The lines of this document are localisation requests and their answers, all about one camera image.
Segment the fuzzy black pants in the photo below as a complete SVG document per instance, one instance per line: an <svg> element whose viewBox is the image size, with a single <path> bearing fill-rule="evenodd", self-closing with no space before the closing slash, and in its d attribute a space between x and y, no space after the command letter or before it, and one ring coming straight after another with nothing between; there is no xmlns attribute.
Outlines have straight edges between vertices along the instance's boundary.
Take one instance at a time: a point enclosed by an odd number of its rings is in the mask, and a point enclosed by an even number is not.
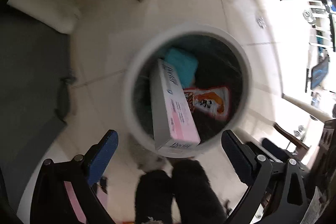
<svg viewBox="0 0 336 224"><path fill-rule="evenodd" d="M140 178L135 195L135 223L152 219L172 224L173 196L182 224L223 224L226 220L202 166L196 160L182 160L174 165L171 178L162 170Z"/></svg>

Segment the turquoise object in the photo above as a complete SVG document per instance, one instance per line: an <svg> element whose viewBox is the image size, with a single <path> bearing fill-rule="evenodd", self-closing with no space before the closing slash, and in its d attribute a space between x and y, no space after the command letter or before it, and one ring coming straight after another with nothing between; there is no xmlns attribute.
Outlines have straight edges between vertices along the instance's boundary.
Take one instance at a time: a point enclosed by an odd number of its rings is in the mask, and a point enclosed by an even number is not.
<svg viewBox="0 0 336 224"><path fill-rule="evenodd" d="M165 55L165 61L175 67L182 87L190 87L198 66L196 57L186 51L170 48Z"/></svg>

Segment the trash can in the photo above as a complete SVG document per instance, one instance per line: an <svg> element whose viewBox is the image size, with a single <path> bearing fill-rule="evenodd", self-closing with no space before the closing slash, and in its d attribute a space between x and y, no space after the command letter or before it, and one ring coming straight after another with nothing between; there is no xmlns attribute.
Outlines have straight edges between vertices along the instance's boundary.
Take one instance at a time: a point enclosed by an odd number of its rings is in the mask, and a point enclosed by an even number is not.
<svg viewBox="0 0 336 224"><path fill-rule="evenodd" d="M227 86L230 90L230 113L217 121L203 112L193 113L200 144L183 154L158 152L154 146L149 74L158 58L171 47L193 54L199 64L195 86L208 89ZM251 69L239 43L223 30L199 24L182 24L153 38L131 63L124 83L124 115L130 133L146 149L166 157L196 156L221 139L221 133L233 129L248 105Z"/></svg>

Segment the toothpaste box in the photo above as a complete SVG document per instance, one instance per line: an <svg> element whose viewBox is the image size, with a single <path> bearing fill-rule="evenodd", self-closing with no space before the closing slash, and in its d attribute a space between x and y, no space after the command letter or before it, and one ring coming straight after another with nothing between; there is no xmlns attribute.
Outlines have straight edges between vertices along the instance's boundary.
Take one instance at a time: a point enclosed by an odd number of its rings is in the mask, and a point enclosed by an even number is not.
<svg viewBox="0 0 336 224"><path fill-rule="evenodd" d="M180 154L200 142L175 68L158 59L150 75L155 148Z"/></svg>

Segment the blue object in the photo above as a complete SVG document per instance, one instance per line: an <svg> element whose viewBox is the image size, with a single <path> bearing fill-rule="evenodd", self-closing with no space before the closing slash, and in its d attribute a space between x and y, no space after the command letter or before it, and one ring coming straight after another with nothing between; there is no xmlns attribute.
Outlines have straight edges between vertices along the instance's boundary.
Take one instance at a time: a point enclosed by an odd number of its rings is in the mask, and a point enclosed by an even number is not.
<svg viewBox="0 0 336 224"><path fill-rule="evenodd" d="M196 57L183 50L170 48L166 53L165 61L175 67L182 87L184 89L190 87L198 66Z"/></svg>
<svg viewBox="0 0 336 224"><path fill-rule="evenodd" d="M110 129L98 144L92 145L88 152L86 152L84 156L86 159L86 180L90 187L94 183L99 182L118 147L118 142L118 133Z"/></svg>

